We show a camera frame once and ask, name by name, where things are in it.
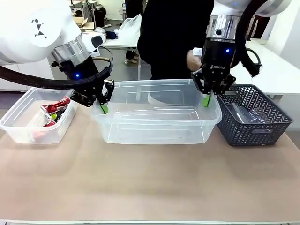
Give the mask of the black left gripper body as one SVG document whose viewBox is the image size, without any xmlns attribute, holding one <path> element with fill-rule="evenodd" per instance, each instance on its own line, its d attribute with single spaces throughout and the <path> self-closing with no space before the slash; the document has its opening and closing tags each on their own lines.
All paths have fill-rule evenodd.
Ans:
<svg viewBox="0 0 300 225">
<path fill-rule="evenodd" d="M 65 60 L 60 63 L 53 61 L 52 67 L 57 67 L 67 76 L 69 81 L 79 82 L 80 84 L 73 88 L 73 90 L 80 93 L 87 92 L 96 96 L 96 89 L 100 89 L 100 85 L 102 85 L 106 79 L 106 69 L 104 68 L 102 71 L 99 71 L 91 57 L 88 57 L 76 66 L 73 65 L 73 62 L 70 60 Z"/>
</svg>

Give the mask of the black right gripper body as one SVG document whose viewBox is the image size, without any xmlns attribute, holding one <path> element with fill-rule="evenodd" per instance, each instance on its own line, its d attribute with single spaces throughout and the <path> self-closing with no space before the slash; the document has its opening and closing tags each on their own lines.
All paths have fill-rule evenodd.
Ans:
<svg viewBox="0 0 300 225">
<path fill-rule="evenodd" d="M 232 40 L 217 40 L 207 38 L 202 53 L 202 74 L 210 84 L 214 85 L 230 74 L 231 64 L 235 54 L 235 42 Z"/>
</svg>

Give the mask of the person's bare hand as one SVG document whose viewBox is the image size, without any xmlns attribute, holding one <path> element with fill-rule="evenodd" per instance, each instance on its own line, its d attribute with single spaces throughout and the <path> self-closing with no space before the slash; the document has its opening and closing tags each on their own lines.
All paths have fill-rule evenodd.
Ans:
<svg viewBox="0 0 300 225">
<path fill-rule="evenodd" d="M 189 50 L 186 56 L 186 64 L 190 71 L 195 72 L 201 68 L 201 60 L 193 55 L 193 51 Z"/>
</svg>

